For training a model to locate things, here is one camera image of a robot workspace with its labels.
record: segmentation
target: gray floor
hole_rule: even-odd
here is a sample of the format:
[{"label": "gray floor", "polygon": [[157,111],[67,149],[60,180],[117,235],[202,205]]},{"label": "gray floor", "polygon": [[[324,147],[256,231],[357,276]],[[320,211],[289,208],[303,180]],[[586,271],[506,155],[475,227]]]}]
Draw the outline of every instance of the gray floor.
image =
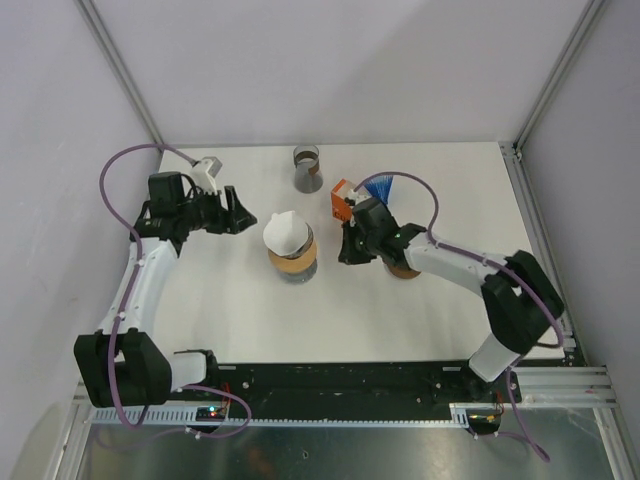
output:
[{"label": "gray floor", "polygon": [[[507,439],[474,441],[459,429],[251,428],[227,440],[181,433],[123,453],[98,446],[92,435],[79,479],[610,479],[591,410],[524,412],[535,439],[551,455],[540,461]],[[507,411],[502,430],[519,431]],[[101,427],[111,445],[143,440],[162,428]]]}]

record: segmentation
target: wall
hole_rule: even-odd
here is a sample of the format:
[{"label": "wall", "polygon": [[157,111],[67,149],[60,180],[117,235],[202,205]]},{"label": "wall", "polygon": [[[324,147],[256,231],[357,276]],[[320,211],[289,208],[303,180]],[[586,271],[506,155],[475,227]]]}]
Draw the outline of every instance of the wall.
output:
[{"label": "wall", "polygon": [[578,333],[640,450],[638,25],[640,3],[611,2],[524,155]]},{"label": "wall", "polygon": [[97,0],[165,140],[513,140],[586,0]]},{"label": "wall", "polygon": [[[0,478],[35,479],[79,378],[74,339],[101,320],[126,260],[98,174],[146,135],[71,1],[3,2],[0,78]],[[129,218],[155,157],[111,176]]]}]

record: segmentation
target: white table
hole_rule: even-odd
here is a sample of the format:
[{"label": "white table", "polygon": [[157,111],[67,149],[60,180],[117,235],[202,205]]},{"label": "white table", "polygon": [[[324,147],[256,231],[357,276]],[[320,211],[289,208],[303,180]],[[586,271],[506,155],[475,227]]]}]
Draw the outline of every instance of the white table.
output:
[{"label": "white table", "polygon": [[[324,186],[305,195],[293,186],[293,146],[187,149],[224,164],[218,188],[234,185],[258,224],[237,236],[192,233],[171,274],[156,316],[154,341],[165,353],[212,349],[220,362],[339,362],[467,359],[489,333],[482,300],[441,278],[402,281],[380,260],[338,263],[342,231],[330,191],[382,170],[414,173],[438,193],[435,232],[488,252],[531,251],[496,143],[320,146]],[[165,153],[161,170],[189,165]],[[396,178],[389,207],[398,223],[426,225],[433,202]],[[295,209],[318,241],[318,272],[289,285],[267,258],[262,230],[274,212]],[[553,342],[548,331],[543,341]],[[561,358],[534,349],[529,358]]]}]

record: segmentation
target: orange box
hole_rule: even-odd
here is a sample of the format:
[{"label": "orange box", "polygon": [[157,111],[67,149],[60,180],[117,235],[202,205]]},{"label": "orange box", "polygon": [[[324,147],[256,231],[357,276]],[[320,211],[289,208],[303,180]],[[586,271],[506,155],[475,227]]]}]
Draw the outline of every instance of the orange box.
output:
[{"label": "orange box", "polygon": [[341,222],[351,220],[351,207],[347,205],[344,199],[354,187],[355,185],[352,182],[343,178],[331,190],[331,213],[334,218]]}]

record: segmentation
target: blue bristles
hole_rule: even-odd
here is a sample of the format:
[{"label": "blue bristles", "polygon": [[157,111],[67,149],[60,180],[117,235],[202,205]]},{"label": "blue bristles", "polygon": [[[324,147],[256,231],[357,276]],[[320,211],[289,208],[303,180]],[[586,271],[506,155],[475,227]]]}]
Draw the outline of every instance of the blue bristles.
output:
[{"label": "blue bristles", "polygon": [[385,205],[389,204],[389,194],[391,193],[391,182],[393,175],[382,175],[364,184],[364,187],[371,194]]}]

